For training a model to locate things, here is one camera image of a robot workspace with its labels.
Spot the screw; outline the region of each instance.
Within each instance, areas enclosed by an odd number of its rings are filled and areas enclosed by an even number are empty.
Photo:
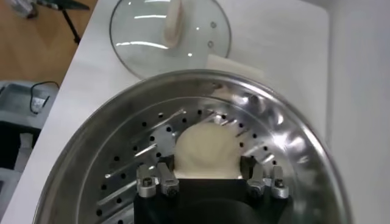
[[[174,188],[169,188],[167,191],[166,191],[166,195],[169,197],[169,198],[174,198],[176,197],[177,195],[177,190],[174,189]]]
[[[214,46],[214,42],[212,42],[211,40],[207,43],[207,46],[209,48],[212,48]]]
[[[260,198],[260,191],[255,188],[255,187],[250,187],[249,190],[248,190],[248,195],[250,198],[253,198],[253,199],[259,199]]]
[[[275,180],[275,186],[276,187],[284,187],[285,185],[283,184],[283,180],[282,179],[276,179]]]
[[[152,185],[152,183],[153,183],[153,181],[150,177],[144,178],[142,180],[142,186],[144,186],[144,187],[149,187]]]

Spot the black cable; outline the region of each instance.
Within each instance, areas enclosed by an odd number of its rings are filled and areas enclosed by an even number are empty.
[[[34,88],[35,88],[36,86],[43,85],[43,84],[47,84],[47,83],[53,83],[53,84],[56,85],[56,87],[57,87],[58,89],[60,88],[60,85],[59,85],[57,82],[55,82],[55,81],[38,82],[38,83],[32,85],[32,86],[30,87],[30,111],[31,111],[31,113],[33,113],[33,114],[38,114],[38,113],[39,113],[39,112],[36,112],[36,111],[34,111],[34,110],[32,109],[32,98],[34,97],[34,96],[33,96],[33,90],[34,90]]]

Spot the wooden floor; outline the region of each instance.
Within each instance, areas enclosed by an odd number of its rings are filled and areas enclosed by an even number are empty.
[[[91,10],[69,10],[80,35],[97,0],[79,0]],[[53,80],[61,84],[77,49],[61,12],[38,6],[38,17],[19,17],[0,0],[0,81]]]

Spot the glass pot lid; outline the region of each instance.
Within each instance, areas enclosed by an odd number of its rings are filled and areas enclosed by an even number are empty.
[[[175,36],[173,44],[167,33]],[[121,0],[112,14],[110,37],[124,66],[145,79],[204,68],[208,54],[227,57],[231,33],[214,0]]]

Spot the black stand leg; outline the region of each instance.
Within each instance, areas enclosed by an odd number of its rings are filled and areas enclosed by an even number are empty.
[[[61,9],[61,12],[62,12],[62,14],[63,14],[63,17],[65,17],[66,22],[68,23],[69,27],[70,27],[71,30],[72,30],[72,33],[73,33],[73,35],[74,35],[74,42],[75,42],[76,44],[79,44],[79,43],[80,43],[80,36],[79,36],[79,34],[77,34],[77,31],[76,31],[76,29],[75,29],[74,26],[73,26],[73,23],[72,23],[72,21],[71,21],[71,18],[69,18],[69,15],[68,15],[68,13],[66,12],[65,9]]]

